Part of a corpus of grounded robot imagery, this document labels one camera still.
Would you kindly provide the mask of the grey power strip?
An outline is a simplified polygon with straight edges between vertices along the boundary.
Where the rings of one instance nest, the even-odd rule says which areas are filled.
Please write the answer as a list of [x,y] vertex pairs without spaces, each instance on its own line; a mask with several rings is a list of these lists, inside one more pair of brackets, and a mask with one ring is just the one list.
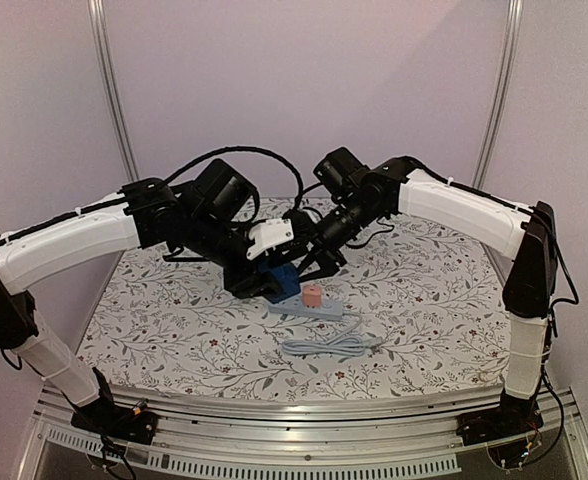
[[299,316],[312,319],[339,321],[343,318],[344,305],[341,301],[323,298],[321,305],[309,307],[303,304],[301,296],[291,297],[278,303],[268,303],[268,311],[273,314]]

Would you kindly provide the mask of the pink charger plug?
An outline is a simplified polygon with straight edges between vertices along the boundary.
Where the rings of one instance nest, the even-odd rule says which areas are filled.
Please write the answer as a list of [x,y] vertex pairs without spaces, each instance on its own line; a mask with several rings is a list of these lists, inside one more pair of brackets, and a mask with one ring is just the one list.
[[323,303],[322,289],[316,285],[305,285],[302,289],[302,303],[307,308],[320,308]]

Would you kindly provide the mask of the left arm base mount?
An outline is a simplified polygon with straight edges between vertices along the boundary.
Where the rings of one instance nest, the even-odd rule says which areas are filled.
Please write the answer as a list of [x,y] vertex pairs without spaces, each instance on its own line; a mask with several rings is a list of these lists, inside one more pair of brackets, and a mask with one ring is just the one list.
[[142,399],[132,407],[117,405],[105,376],[96,367],[92,371],[98,382],[98,398],[86,406],[74,406],[71,425],[110,438],[150,445],[159,415],[148,409],[148,400]]

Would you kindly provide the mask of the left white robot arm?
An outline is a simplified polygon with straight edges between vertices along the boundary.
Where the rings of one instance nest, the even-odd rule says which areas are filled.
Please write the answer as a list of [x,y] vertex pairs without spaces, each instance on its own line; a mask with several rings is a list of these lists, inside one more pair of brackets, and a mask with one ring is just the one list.
[[0,232],[0,350],[52,383],[102,434],[122,426],[103,375],[81,362],[50,328],[29,289],[99,257],[166,244],[219,265],[239,298],[279,298],[286,288],[276,251],[294,238],[288,219],[238,221],[254,196],[235,174],[180,188],[151,178],[100,201],[15,232]]

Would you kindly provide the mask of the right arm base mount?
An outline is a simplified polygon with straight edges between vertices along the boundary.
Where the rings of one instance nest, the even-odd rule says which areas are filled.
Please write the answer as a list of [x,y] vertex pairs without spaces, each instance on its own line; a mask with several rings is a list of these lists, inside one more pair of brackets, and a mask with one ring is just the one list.
[[501,392],[496,407],[456,417],[456,435],[465,446],[492,442],[540,429],[543,418],[536,397],[523,400]]

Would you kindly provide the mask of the dark blue cube socket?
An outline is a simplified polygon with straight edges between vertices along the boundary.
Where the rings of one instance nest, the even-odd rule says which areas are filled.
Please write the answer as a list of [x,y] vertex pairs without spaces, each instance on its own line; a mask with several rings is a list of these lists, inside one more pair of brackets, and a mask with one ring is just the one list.
[[276,267],[270,267],[273,280],[278,281],[282,287],[282,296],[278,300],[267,300],[270,303],[279,303],[298,295],[301,286],[298,279],[297,268],[292,263],[286,263]]

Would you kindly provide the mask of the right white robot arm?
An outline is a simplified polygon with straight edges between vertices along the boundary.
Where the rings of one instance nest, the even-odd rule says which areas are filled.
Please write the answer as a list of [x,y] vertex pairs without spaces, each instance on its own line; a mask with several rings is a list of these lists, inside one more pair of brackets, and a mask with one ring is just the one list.
[[335,208],[311,228],[311,251],[299,264],[302,281],[335,275],[342,248],[371,223],[406,214],[471,237],[513,263],[503,305],[512,322],[504,392],[512,397],[491,415],[491,427],[511,436],[526,424],[540,388],[557,257],[554,212],[510,202],[442,177],[419,160],[395,157],[376,168],[340,148],[314,169]]

